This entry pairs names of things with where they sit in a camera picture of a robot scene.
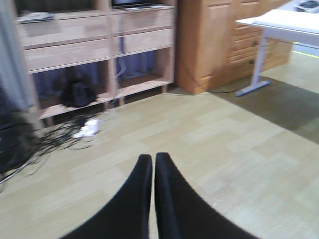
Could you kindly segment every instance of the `black bag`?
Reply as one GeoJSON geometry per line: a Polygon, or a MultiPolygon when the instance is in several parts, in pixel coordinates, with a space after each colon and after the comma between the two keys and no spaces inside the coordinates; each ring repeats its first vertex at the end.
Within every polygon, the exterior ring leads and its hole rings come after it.
{"type": "Polygon", "coordinates": [[[67,107],[84,107],[96,101],[96,93],[81,79],[72,80],[62,91],[60,101],[67,107]]]}

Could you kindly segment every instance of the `wooden cabinet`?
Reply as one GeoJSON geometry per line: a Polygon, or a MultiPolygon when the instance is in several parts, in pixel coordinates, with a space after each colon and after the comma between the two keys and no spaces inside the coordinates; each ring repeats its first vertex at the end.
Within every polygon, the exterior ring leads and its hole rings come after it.
{"type": "MultiPolygon", "coordinates": [[[[285,2],[180,0],[175,79],[178,86],[198,94],[252,75],[262,31],[235,21],[262,15],[285,2]]],[[[289,57],[289,43],[270,41],[271,44],[264,69],[283,64],[289,57]]]]}

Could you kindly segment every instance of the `black object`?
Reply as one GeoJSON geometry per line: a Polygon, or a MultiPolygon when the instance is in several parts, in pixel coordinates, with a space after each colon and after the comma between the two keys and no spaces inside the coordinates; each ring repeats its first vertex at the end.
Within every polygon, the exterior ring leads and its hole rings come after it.
{"type": "Polygon", "coordinates": [[[155,207],[159,239],[257,239],[201,199],[168,153],[156,156],[155,207]]]}
{"type": "Polygon", "coordinates": [[[23,154],[18,134],[13,127],[0,131],[0,175],[25,163],[28,158],[23,154]]]}
{"type": "Polygon", "coordinates": [[[67,107],[84,107],[96,101],[96,93],[81,79],[71,80],[60,96],[61,103],[67,107]]]}
{"type": "Polygon", "coordinates": [[[306,2],[299,4],[299,6],[302,6],[306,9],[312,9],[312,8],[319,6],[319,3],[317,1],[309,0],[309,1],[306,1],[306,2]]]}
{"type": "Polygon", "coordinates": [[[150,1],[147,0],[112,0],[112,6],[124,6],[124,5],[138,5],[147,4],[150,1]]]}
{"type": "Polygon", "coordinates": [[[24,10],[39,12],[94,9],[92,0],[14,0],[18,15],[24,10]]]}
{"type": "Polygon", "coordinates": [[[0,131],[12,125],[8,103],[5,99],[4,92],[0,88],[0,131]]]}
{"type": "Polygon", "coordinates": [[[140,155],[112,200],[63,239],[148,239],[151,190],[151,156],[140,155]]]}

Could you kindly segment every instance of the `dark floor mat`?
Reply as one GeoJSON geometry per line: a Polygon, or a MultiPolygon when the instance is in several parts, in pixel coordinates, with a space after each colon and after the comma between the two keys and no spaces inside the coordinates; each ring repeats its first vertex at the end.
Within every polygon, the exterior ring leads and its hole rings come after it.
{"type": "MultiPolygon", "coordinates": [[[[319,94],[266,77],[271,84],[241,97],[235,93],[215,94],[266,120],[319,143],[319,94]]],[[[228,84],[222,90],[250,84],[250,78],[228,84]]]]}

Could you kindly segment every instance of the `desk surface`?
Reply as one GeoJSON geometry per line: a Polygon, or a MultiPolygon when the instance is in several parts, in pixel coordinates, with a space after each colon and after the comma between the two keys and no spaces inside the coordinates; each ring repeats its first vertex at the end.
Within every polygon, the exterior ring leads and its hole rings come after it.
{"type": "MultiPolygon", "coordinates": [[[[278,10],[293,10],[294,5],[297,2],[298,2],[298,0],[290,1],[289,3],[279,7],[278,10]]],[[[305,15],[305,14],[312,15],[313,14],[313,13],[304,13],[304,12],[298,12],[298,13],[301,13],[301,15],[305,15]]],[[[284,26],[280,26],[279,24],[277,26],[271,26],[271,25],[256,23],[256,22],[261,22],[262,17],[263,16],[252,17],[252,18],[238,20],[237,22],[240,24],[243,24],[243,25],[263,28],[264,34],[266,36],[281,38],[281,39],[285,39],[285,40],[289,40],[289,41],[299,41],[299,42],[303,42],[306,44],[319,46],[319,34],[318,33],[309,32],[309,31],[307,31],[307,29],[303,29],[303,30],[289,29],[289,28],[285,28],[284,26]]]]}

